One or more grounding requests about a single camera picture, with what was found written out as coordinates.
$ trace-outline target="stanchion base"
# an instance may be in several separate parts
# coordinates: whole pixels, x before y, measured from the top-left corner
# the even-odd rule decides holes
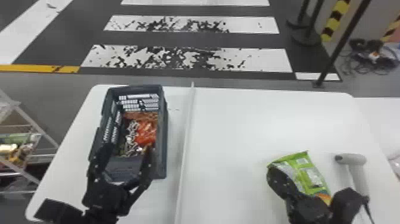
[[[292,31],[293,40],[303,46],[316,46],[322,43],[321,36],[312,31],[309,37],[306,37],[307,30],[294,30]]]
[[[325,85],[324,83],[322,83],[321,85],[317,85],[317,81],[311,81],[312,87],[314,89],[325,89]]]
[[[286,24],[293,29],[304,29],[310,25],[310,18],[304,16],[302,21],[297,20],[298,15],[290,15],[286,19]]]

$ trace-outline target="white barcode scanner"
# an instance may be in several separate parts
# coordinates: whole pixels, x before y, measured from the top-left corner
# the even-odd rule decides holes
[[[355,190],[362,196],[368,197],[368,185],[363,168],[363,165],[367,162],[367,158],[361,154],[344,153],[336,155],[335,160],[339,164],[349,166],[349,171],[353,178]]]

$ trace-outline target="white table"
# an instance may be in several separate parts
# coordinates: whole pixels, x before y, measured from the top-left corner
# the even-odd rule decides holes
[[[350,95],[197,88],[194,102],[177,223],[288,223],[265,167],[304,150],[332,192],[351,186],[334,155],[364,154],[376,223],[398,223],[400,184]]]
[[[356,98],[386,156],[400,152],[400,98]]]
[[[88,155],[100,123],[100,109],[110,87],[113,86],[98,85],[89,92],[26,209],[29,220],[37,221],[33,216],[46,198],[85,209],[81,200],[86,191]],[[169,115],[167,178],[153,181],[134,204],[130,214],[122,217],[118,224],[174,222],[190,88],[164,87],[164,93]]]
[[[171,107],[169,89],[165,88],[165,92]],[[181,95],[190,92],[184,88],[180,91]],[[33,219],[44,198],[63,200],[83,209],[80,200],[85,191],[87,154],[92,141],[87,136],[94,135],[99,120],[90,116],[93,108],[101,105],[104,93],[105,89],[98,87],[90,92],[27,208],[28,219]],[[365,171],[374,219],[376,223],[398,223],[400,184],[353,97],[196,88],[192,111],[186,141],[177,144],[185,146],[182,180],[165,181],[177,183],[175,186],[155,182],[121,223],[288,223],[283,201],[267,185],[265,167],[282,155],[304,150],[310,151],[332,192],[352,185],[346,167],[336,164],[333,156],[343,152],[364,154],[368,158]],[[80,168],[65,169],[71,161]],[[172,165],[169,160],[168,175]],[[179,166],[174,167],[174,179],[181,174]],[[65,186],[58,186],[55,178],[64,180]],[[78,186],[78,192],[69,190],[72,184]],[[166,188],[160,189],[163,185],[170,186],[166,187],[170,194],[164,192]],[[173,204],[176,195],[178,202]],[[172,211],[164,211],[170,204]],[[365,216],[359,216],[354,223],[363,221],[369,222]]]

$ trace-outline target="metal shelf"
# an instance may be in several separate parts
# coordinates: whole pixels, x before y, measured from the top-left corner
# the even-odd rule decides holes
[[[25,168],[28,165],[50,163],[55,155],[53,153],[55,153],[59,147],[58,143],[19,107],[19,104],[19,102],[13,101],[0,89],[0,133],[28,133],[29,135],[38,133],[43,138],[39,138],[36,143],[33,141],[33,149],[28,151],[29,154],[23,164],[18,164],[18,166],[16,166],[3,156],[0,156],[0,164],[6,166],[6,169],[0,169],[0,179],[14,178],[14,180],[9,179],[13,181],[9,185],[12,187],[2,187],[2,189],[0,189],[0,194],[26,194],[35,192],[40,181],[27,173]],[[47,142],[47,144],[45,142],[41,144],[41,147],[52,148],[37,149],[39,141]],[[24,180],[24,178],[25,181],[22,182],[24,182],[24,184],[27,183],[27,188],[20,188],[21,179]]]

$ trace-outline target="yellow floor line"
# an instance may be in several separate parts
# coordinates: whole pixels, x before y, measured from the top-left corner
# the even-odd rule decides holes
[[[79,66],[44,66],[37,64],[0,64],[0,71],[22,71],[38,73],[77,73]]]

